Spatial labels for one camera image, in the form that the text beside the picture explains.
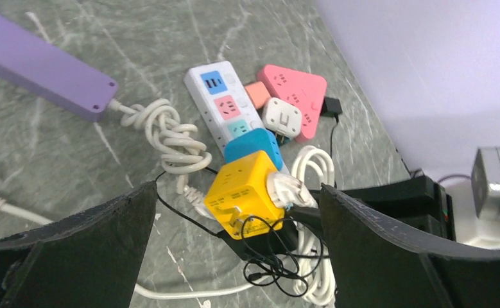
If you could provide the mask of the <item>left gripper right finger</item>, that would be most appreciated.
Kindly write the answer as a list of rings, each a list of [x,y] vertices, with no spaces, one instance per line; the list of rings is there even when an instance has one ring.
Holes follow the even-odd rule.
[[[319,206],[336,307],[500,307],[500,250],[428,234],[330,185]]]

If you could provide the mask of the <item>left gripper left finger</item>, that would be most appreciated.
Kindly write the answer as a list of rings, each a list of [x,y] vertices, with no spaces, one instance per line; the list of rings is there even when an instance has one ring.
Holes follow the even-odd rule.
[[[0,239],[0,307],[128,307],[153,226],[155,182]]]

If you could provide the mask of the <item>yellow cube socket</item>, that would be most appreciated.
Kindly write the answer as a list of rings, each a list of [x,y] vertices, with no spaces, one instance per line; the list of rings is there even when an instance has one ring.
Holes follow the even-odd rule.
[[[270,226],[282,228],[285,210],[276,207],[266,188],[269,174],[277,168],[264,151],[225,164],[216,175],[204,205],[235,239],[265,234]]]

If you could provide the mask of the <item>black power adapter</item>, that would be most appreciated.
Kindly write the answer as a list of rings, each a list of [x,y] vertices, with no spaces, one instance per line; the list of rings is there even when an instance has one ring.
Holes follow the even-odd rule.
[[[322,117],[338,117],[342,115],[343,109],[337,98],[324,97],[320,115]]]

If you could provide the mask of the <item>white plug adapter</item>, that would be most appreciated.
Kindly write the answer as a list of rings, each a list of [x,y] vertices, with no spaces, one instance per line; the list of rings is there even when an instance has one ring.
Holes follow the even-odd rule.
[[[293,140],[302,129],[301,111],[279,98],[270,98],[265,103],[261,120],[264,127],[274,134],[279,145]]]

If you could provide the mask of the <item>blue cube socket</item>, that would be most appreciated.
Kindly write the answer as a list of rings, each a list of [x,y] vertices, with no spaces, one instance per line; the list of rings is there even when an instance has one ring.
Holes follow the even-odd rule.
[[[276,137],[264,128],[256,128],[229,141],[223,156],[225,162],[230,163],[257,151],[264,151],[279,171],[284,169],[285,163]]]

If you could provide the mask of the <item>pink triangular power strip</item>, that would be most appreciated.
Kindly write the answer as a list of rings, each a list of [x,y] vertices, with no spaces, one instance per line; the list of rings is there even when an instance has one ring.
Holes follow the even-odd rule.
[[[327,90],[325,78],[272,64],[265,65],[256,77],[273,97],[282,99],[302,112],[301,133],[295,140],[304,143],[314,138]]]

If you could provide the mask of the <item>white long power strip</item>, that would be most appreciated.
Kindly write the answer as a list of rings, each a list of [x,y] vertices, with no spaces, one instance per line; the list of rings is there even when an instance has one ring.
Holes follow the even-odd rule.
[[[222,155],[229,141],[256,128],[265,129],[229,61],[192,67],[184,83]]]

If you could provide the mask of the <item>orange plug adapter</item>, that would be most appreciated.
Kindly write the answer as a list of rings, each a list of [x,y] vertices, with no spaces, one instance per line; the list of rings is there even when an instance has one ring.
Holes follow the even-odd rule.
[[[244,88],[256,110],[262,108],[272,97],[265,84],[261,81],[249,83]]]

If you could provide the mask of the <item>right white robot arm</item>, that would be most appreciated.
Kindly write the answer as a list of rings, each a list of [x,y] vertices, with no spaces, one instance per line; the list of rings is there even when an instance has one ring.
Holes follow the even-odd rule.
[[[451,241],[456,239],[452,198],[428,176],[344,190],[344,193],[423,232]]]

